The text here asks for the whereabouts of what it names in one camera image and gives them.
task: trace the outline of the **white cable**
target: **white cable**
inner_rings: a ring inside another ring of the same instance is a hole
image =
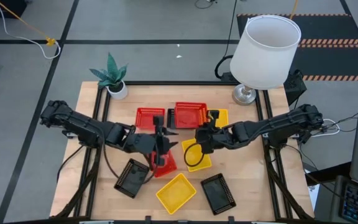
[[[327,118],[326,118],[326,119],[323,119],[323,121],[330,121],[330,122],[332,122],[333,124],[335,124],[335,126],[336,126],[336,132],[334,132],[334,133],[326,133],[326,134],[317,134],[317,135],[314,135],[314,136],[312,136],[312,137],[321,137],[321,136],[334,135],[334,134],[337,134],[337,133],[339,133],[339,132],[341,131],[339,125],[338,125],[335,121],[333,121],[333,120],[331,120],[331,119],[327,119]]]
[[[38,47],[40,47],[40,49],[41,49],[41,51],[42,51],[42,54],[44,55],[44,57],[45,57],[46,59],[54,59],[55,57],[57,57],[57,56],[60,55],[61,48],[60,48],[60,45],[59,45],[59,43],[58,43],[57,41],[55,41],[55,44],[56,44],[57,49],[58,49],[57,54],[56,54],[55,56],[53,56],[53,57],[47,57],[47,56],[45,55],[44,49],[43,49],[43,48],[41,47],[41,45],[38,44],[37,42],[34,42],[34,41],[32,41],[32,40],[29,40],[29,39],[27,39],[27,38],[25,38],[25,37],[16,37],[16,36],[13,36],[13,35],[11,35],[10,33],[8,33],[8,31],[6,30],[6,24],[5,24],[4,13],[2,12],[1,7],[0,7],[0,13],[1,13],[1,16],[2,16],[2,21],[3,21],[3,23],[4,23],[5,33],[6,33],[7,35],[10,35],[10,36],[13,37],[13,38],[22,39],[22,40],[27,40],[27,41],[29,41],[29,42],[32,42],[33,44],[37,44]]]

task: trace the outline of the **potted plant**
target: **potted plant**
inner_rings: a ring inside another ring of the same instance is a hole
[[[122,80],[127,73],[127,65],[118,69],[116,61],[110,53],[107,59],[107,70],[101,69],[99,71],[93,68],[90,70],[93,75],[96,75],[98,78],[100,78],[98,85],[106,87],[111,97],[116,100],[121,100],[127,96],[128,89]]]

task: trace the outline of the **lamp base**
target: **lamp base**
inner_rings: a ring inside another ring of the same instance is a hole
[[[238,105],[250,105],[256,98],[256,91],[240,84],[234,88],[232,96]]]

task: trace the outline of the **yellow cable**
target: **yellow cable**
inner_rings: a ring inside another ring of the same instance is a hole
[[[39,34],[43,35],[46,40],[48,41],[47,45],[48,46],[52,46],[56,40],[55,39],[51,39],[49,38],[44,32],[42,32],[41,30],[38,30],[37,28],[33,27],[32,25],[26,23],[26,21],[24,21],[22,18],[20,18],[18,15],[16,15],[14,12],[12,12],[10,9],[8,9],[4,4],[0,3],[0,6],[2,6],[6,11],[8,11],[9,13],[11,13],[14,17],[16,17],[18,20],[20,20],[21,22],[23,22],[27,27],[30,27],[31,29],[37,31]]]
[[[295,15],[296,8],[298,7],[298,0],[295,0],[295,5],[293,6],[290,19],[292,20],[293,16]]]

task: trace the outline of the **white flower pot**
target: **white flower pot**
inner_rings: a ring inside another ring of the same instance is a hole
[[[113,91],[110,91],[109,87],[107,86],[106,89],[110,93],[111,97],[116,100],[122,100],[128,95],[128,88],[125,85],[124,81],[121,81],[124,87],[121,89],[121,91],[115,93]]]

